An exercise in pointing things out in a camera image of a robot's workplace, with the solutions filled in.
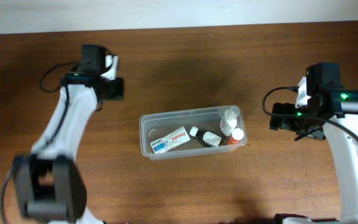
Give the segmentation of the clear plastic container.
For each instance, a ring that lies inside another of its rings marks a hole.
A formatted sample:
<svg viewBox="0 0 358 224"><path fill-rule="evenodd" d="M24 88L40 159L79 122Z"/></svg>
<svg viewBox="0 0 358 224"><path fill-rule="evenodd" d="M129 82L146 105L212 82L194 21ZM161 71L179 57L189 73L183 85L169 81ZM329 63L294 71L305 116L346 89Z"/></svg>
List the clear plastic container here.
<svg viewBox="0 0 358 224"><path fill-rule="evenodd" d="M247 142L236 105L143 115L139 137L142 154L151 160L235 151Z"/></svg>

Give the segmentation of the orange white tube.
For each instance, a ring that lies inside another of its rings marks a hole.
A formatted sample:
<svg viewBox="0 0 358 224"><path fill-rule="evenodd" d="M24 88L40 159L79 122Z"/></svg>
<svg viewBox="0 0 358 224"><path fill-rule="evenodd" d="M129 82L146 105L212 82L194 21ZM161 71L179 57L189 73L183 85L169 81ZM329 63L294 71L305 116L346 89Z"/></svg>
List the orange white tube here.
<svg viewBox="0 0 358 224"><path fill-rule="evenodd" d="M245 134L241 128L233 129L230 138L227 141L227 145L238 144L243 138Z"/></svg>

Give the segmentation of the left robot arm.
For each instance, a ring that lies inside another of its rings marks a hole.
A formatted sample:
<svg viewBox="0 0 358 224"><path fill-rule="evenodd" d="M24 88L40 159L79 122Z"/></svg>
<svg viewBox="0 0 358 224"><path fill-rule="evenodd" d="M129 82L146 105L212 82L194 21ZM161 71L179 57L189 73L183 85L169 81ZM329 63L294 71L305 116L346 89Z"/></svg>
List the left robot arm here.
<svg viewBox="0 0 358 224"><path fill-rule="evenodd" d="M122 100L124 79L67 73L56 87L57 107L27 156L10 170L23 218L39 223L101 223L87 207L85 183L76 166L91 115L105 100Z"/></svg>

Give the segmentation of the white spray bottle clear cap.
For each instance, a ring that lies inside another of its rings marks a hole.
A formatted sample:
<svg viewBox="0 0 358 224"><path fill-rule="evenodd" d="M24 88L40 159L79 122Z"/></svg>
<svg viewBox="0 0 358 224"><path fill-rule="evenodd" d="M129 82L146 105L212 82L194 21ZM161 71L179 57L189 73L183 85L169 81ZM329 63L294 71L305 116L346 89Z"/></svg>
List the white spray bottle clear cap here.
<svg viewBox="0 0 358 224"><path fill-rule="evenodd" d="M239 108L232 106L229 109L227 109L220 121L220 128L221 132L225 136L230 136L233 130L237 126L237 117L239 116Z"/></svg>

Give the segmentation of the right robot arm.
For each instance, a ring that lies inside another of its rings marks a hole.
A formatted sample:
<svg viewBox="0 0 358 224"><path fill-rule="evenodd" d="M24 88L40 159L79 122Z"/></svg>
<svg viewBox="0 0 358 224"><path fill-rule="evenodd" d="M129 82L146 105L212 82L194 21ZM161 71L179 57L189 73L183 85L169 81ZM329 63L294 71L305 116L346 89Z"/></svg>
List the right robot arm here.
<svg viewBox="0 0 358 224"><path fill-rule="evenodd" d="M336 223L358 223L358 90L345 89L339 65L324 62L309 66L289 89L296 101L273 105L270 129L328 141L341 196Z"/></svg>

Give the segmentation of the white Panadol box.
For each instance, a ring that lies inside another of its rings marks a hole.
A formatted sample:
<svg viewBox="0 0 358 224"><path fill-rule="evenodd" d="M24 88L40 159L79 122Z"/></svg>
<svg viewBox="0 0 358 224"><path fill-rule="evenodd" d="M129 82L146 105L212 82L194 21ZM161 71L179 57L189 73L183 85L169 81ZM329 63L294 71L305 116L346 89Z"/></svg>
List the white Panadol box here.
<svg viewBox="0 0 358 224"><path fill-rule="evenodd" d="M174 130L170 134L154 140L150 146L155 154L168 152L186 142L190 141L189 134L184 126Z"/></svg>

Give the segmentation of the dark brown syrup bottle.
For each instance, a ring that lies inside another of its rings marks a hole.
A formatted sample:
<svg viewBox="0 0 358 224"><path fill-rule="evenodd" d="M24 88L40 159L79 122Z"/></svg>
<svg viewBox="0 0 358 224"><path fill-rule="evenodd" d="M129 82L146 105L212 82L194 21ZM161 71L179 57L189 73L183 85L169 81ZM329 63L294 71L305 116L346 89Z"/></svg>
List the dark brown syrup bottle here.
<svg viewBox="0 0 358 224"><path fill-rule="evenodd" d="M223 142L223 138L214 132L199 129L193 126L190 129L190 136L194 137L200 144L206 147L218 147Z"/></svg>

